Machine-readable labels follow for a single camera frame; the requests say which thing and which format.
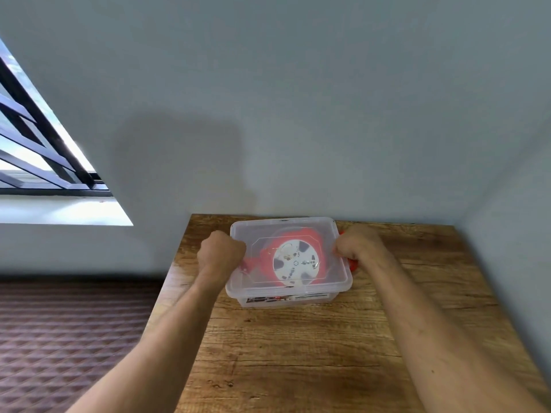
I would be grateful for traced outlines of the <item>person's left hand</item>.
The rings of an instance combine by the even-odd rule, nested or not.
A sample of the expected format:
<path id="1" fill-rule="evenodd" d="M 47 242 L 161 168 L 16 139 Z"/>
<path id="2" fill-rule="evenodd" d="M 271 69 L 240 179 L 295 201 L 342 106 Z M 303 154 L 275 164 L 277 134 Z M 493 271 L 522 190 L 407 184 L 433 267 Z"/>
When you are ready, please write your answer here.
<path id="1" fill-rule="evenodd" d="M 213 231 L 202 241 L 197 253 L 196 281 L 220 291 L 243 261 L 245 253 L 246 245 L 243 241 L 233 239 L 223 231 Z"/>

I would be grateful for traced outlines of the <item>person's right hand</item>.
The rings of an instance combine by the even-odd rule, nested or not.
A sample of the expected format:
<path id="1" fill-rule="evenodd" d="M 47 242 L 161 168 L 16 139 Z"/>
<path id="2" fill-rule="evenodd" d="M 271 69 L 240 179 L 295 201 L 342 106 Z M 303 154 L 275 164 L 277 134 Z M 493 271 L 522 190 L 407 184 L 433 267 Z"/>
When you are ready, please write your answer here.
<path id="1" fill-rule="evenodd" d="M 365 224 L 349 226 L 340 236 L 350 236 L 351 260 L 366 262 L 384 253 L 384 246 L 379 234 Z"/>

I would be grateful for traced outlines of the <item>clear plastic storage box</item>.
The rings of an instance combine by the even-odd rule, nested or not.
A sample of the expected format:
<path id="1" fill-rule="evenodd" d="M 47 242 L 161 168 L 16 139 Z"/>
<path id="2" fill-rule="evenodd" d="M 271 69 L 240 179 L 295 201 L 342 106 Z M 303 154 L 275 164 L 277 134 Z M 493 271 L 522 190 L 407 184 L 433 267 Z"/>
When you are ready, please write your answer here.
<path id="1" fill-rule="evenodd" d="M 244 308 L 326 303 L 353 284 L 358 262 L 333 252 L 340 233 L 329 217 L 238 221 L 230 236 L 246 253 L 225 290 Z"/>

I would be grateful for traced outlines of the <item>person's right forearm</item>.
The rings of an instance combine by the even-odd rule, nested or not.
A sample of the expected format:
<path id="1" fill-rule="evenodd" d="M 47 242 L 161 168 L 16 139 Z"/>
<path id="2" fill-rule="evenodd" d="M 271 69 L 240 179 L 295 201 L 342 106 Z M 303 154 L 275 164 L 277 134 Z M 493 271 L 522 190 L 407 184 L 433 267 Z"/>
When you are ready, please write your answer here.
<path id="1" fill-rule="evenodd" d="M 385 247 L 367 248 L 358 260 L 382 300 L 427 413 L 548 413 L 412 280 Z"/>

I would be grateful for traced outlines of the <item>person's left forearm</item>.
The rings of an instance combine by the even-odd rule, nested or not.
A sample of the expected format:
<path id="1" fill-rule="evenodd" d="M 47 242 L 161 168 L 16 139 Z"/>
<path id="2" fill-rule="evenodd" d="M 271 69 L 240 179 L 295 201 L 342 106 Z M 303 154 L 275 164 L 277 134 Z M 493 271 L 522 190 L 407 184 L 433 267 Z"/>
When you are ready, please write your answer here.
<path id="1" fill-rule="evenodd" d="M 233 268 L 202 268 L 157 326 L 66 413 L 174 413 Z"/>

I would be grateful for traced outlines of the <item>wooden table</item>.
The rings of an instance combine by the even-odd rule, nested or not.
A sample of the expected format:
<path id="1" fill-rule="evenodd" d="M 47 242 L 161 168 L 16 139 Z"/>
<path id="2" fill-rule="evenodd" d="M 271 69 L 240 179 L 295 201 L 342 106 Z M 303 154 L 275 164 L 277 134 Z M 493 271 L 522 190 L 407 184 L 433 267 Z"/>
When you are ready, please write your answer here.
<path id="1" fill-rule="evenodd" d="M 534 396 L 551 390 L 453 226 L 368 222 L 423 289 Z M 177 413 L 423 413 L 370 278 L 322 305 L 243 308 L 223 291 Z"/>

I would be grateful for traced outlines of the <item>black barred window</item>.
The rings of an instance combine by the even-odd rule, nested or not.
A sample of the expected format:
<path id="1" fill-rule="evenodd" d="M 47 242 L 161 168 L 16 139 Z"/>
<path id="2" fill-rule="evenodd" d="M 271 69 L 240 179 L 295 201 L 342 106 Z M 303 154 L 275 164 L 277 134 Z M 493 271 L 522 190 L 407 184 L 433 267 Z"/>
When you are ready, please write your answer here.
<path id="1" fill-rule="evenodd" d="M 0 195 L 112 197 L 1 39 Z"/>

